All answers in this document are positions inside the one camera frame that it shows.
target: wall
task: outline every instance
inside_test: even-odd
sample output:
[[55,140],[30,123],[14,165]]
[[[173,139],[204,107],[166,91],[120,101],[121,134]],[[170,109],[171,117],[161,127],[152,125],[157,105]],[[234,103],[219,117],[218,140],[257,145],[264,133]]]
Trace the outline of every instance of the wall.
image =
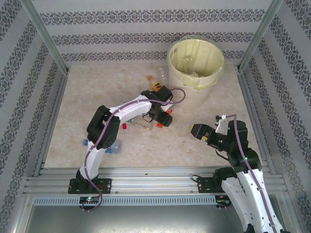
[[0,1],[0,233],[32,176],[62,74],[18,0]]
[[238,63],[271,0],[35,0],[68,66],[164,62],[186,34],[215,42]]
[[311,232],[311,0],[286,0],[244,71],[277,172]]

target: purple cable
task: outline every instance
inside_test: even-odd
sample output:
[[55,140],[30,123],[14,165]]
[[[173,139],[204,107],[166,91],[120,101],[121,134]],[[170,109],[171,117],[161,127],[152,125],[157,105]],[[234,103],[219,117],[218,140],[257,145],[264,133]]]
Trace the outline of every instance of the purple cable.
[[[176,101],[176,102],[170,102],[169,104],[178,104],[178,103],[184,101],[184,99],[186,98],[186,93],[185,93],[185,91],[184,91],[183,89],[181,89],[181,88],[179,88],[179,87],[175,87],[175,88],[171,89],[171,91],[174,91],[174,90],[180,90],[180,91],[182,91],[182,92],[184,93],[184,96],[183,96],[183,98],[182,98],[181,100]],[[139,102],[154,102],[154,103],[168,104],[167,102],[159,101],[159,100],[150,100],[150,99],[133,100],[133,101],[128,102],[127,104],[121,106],[119,109],[117,109],[116,111],[114,111],[114,112],[110,115],[110,117],[108,118],[108,120],[107,120],[107,122],[106,122],[106,124],[105,124],[105,126],[104,126],[104,128],[103,128],[103,131],[102,131],[101,135],[100,135],[99,138],[97,139],[95,145],[92,146],[92,147],[90,148],[90,150],[86,153],[86,158],[85,158],[85,160],[84,160],[84,171],[85,171],[85,173],[86,173],[87,180],[88,180],[88,181],[91,183],[91,185],[98,191],[98,194],[99,194],[98,197],[100,198],[100,202],[99,202],[93,209],[87,210],[87,212],[91,212],[91,211],[96,210],[96,209],[102,204],[102,202],[103,202],[103,194],[102,194],[101,190],[99,189],[99,187],[96,186],[96,184],[94,184],[94,182],[91,180],[90,176],[88,175],[87,166],[86,166],[86,164],[87,164],[87,158],[88,158],[89,154],[91,153],[91,151],[92,151],[94,148],[96,148],[97,145],[99,144],[99,142],[101,141],[101,139],[102,139],[102,137],[103,137],[103,135],[104,135],[104,133],[105,133],[105,131],[106,131],[107,125],[108,125],[109,122],[111,121],[112,117],[113,117],[118,111],[122,110],[123,108],[125,108],[125,107],[127,107],[127,106],[129,106],[129,105],[131,105],[131,104],[133,104],[133,103],[139,103]],[[82,206],[81,206],[82,211],[85,211],[85,210],[86,210],[86,209],[84,209],[84,204],[86,204],[86,202],[84,202],[84,203],[82,204]]]
[[235,136],[236,136],[236,138],[237,138],[237,142],[238,142],[238,146],[239,146],[240,153],[241,153],[241,155],[242,155],[242,158],[243,158],[243,160],[244,160],[244,162],[245,162],[245,164],[246,164],[248,170],[250,171],[250,173],[251,173],[251,175],[252,175],[252,177],[253,177],[253,179],[254,179],[256,185],[257,185],[257,188],[258,188],[259,192],[260,192],[260,195],[261,195],[261,198],[262,198],[262,201],[263,201],[263,205],[264,205],[264,208],[265,208],[265,210],[266,210],[266,212],[267,212],[267,214],[268,214],[268,218],[269,218],[270,224],[271,224],[271,226],[272,226],[273,232],[274,232],[274,233],[277,233],[276,227],[275,227],[274,222],[273,222],[273,219],[272,219],[272,215],[271,215],[270,210],[269,210],[269,207],[268,207],[267,200],[266,200],[266,198],[265,198],[265,196],[264,196],[264,193],[263,193],[263,190],[262,190],[262,187],[261,187],[259,181],[257,180],[257,178],[256,178],[256,176],[255,176],[255,174],[254,174],[254,172],[253,172],[253,170],[252,170],[250,164],[248,163],[248,161],[247,161],[247,159],[246,159],[246,157],[245,157],[244,152],[243,152],[242,145],[241,145],[241,141],[240,141],[240,137],[239,137],[239,133],[238,133],[237,115],[236,115],[236,114],[229,115],[229,116],[227,116],[226,118],[229,118],[229,117],[234,117],[234,131],[235,131]]

